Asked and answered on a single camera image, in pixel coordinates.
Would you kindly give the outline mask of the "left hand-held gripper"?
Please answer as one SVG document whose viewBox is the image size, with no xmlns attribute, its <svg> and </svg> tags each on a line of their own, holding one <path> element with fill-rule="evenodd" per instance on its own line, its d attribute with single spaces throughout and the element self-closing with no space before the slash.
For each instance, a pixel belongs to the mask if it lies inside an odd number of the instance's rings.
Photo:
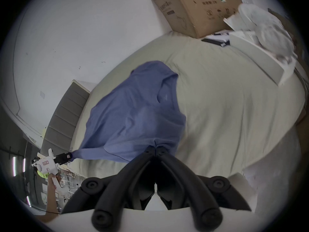
<svg viewBox="0 0 309 232">
<path fill-rule="evenodd" d="M 42 174 L 58 174 L 58 165 L 63 165 L 72 161 L 72 153 L 62 153 L 57 156 L 54 156 L 52 149 L 48 149 L 48 156 L 40 159 L 34 159 L 32 161 L 32 167 L 36 168 Z M 61 189 L 60 182 L 57 183 L 57 180 L 54 179 L 54 184 L 58 184 L 56 189 Z"/>
</svg>

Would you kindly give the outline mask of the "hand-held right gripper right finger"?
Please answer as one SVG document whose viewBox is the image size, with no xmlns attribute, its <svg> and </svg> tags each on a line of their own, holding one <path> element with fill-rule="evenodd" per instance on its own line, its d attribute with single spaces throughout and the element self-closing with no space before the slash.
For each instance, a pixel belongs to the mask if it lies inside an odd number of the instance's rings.
<svg viewBox="0 0 309 232">
<path fill-rule="evenodd" d="M 190 207 L 194 226 L 198 231 L 214 231 L 221 225 L 223 214 L 220 208 L 252 211 L 248 202 L 226 177 L 196 175 L 164 147 L 158 147 L 154 152 L 158 164 L 180 186 L 183 194 L 181 206 Z"/>
</svg>

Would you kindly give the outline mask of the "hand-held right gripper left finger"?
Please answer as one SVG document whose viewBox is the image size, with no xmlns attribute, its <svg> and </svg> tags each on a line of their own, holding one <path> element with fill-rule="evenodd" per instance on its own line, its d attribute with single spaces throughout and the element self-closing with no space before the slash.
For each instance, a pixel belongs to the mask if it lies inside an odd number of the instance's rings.
<svg viewBox="0 0 309 232">
<path fill-rule="evenodd" d="M 129 162 L 113 176 L 105 178 L 90 177 L 83 180 L 62 210 L 63 214 L 77 213 L 94 209 L 91 223 L 97 231 L 116 232 L 120 227 L 122 211 L 127 200 L 133 208 L 133 199 L 128 191 L 133 181 L 155 157 L 155 148 L 149 146 L 139 156 Z"/>
</svg>

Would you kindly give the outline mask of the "person's left hand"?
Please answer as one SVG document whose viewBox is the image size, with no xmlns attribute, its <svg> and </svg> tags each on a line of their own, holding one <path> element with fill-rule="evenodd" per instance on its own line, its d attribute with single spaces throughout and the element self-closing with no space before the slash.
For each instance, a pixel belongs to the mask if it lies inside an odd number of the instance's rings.
<svg viewBox="0 0 309 232">
<path fill-rule="evenodd" d="M 48 187 L 56 189 L 58 184 L 54 184 L 54 179 L 57 180 L 57 183 L 61 181 L 61 177 L 59 175 L 49 174 L 48 175 Z"/>
</svg>

